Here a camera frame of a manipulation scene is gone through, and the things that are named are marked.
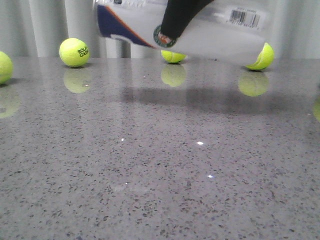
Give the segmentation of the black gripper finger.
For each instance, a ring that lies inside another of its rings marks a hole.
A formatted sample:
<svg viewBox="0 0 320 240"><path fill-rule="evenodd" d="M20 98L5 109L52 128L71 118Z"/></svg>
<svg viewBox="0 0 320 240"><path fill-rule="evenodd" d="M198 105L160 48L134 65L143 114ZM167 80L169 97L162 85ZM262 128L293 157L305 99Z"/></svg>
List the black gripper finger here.
<svg viewBox="0 0 320 240"><path fill-rule="evenodd" d="M168 0L160 33L178 39L191 20L212 0Z"/></svg>

